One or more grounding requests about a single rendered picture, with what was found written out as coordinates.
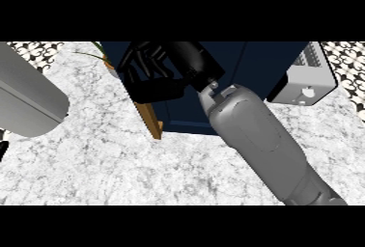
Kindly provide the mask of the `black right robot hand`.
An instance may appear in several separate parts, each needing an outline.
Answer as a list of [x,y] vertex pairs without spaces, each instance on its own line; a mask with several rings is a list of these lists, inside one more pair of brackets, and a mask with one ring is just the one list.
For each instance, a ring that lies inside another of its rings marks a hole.
[[181,98],[187,85],[202,92],[224,74],[197,41],[131,41],[115,70],[140,104]]

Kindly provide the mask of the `wooden cabinet door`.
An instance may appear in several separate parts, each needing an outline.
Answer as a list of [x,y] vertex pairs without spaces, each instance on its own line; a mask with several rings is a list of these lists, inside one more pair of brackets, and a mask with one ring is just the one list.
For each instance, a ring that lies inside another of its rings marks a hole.
[[141,116],[141,120],[144,123],[144,126],[149,130],[150,136],[153,139],[161,139],[161,134],[162,134],[162,122],[156,120],[155,117],[155,112],[152,109],[152,106],[149,103],[144,104],[138,104],[134,103],[140,116]]

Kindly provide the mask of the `dark blue cabinet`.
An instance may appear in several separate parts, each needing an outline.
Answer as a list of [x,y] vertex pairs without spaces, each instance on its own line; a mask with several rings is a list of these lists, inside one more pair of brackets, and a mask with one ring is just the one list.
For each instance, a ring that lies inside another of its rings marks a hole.
[[[231,84],[248,88],[261,99],[265,99],[283,73],[304,50],[302,41],[202,41],[199,42],[224,74],[214,81],[220,93]],[[130,41],[104,41],[101,48],[116,69]],[[190,85],[184,87],[183,97],[150,102],[156,120],[168,132],[212,135],[211,128],[199,103],[197,94]]]

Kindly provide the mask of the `potted green plant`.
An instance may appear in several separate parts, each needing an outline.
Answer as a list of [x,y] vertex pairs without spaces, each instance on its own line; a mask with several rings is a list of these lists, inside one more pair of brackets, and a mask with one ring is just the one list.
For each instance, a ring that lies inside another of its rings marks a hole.
[[119,78],[118,77],[118,74],[116,74],[116,71],[113,69],[113,66],[110,65],[110,62],[107,60],[107,57],[106,57],[106,54],[104,54],[104,51],[103,51],[103,48],[101,48],[101,45],[96,42],[96,41],[91,41],[91,44],[94,45],[94,47],[97,48],[98,52],[101,53],[100,56],[97,55],[93,55],[93,54],[88,54],[88,53],[84,53],[84,52],[73,52],[75,54],[82,54],[82,55],[87,55],[87,56],[91,56],[97,59],[101,60],[103,64],[104,64],[104,67],[106,67],[106,70],[109,72],[109,74],[115,77],[115,78]]

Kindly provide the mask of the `grey toaster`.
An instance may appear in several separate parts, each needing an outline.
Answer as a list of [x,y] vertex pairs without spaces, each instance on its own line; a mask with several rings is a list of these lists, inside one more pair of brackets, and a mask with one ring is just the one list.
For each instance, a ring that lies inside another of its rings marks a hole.
[[311,106],[338,87],[319,41],[310,41],[283,73],[265,101]]

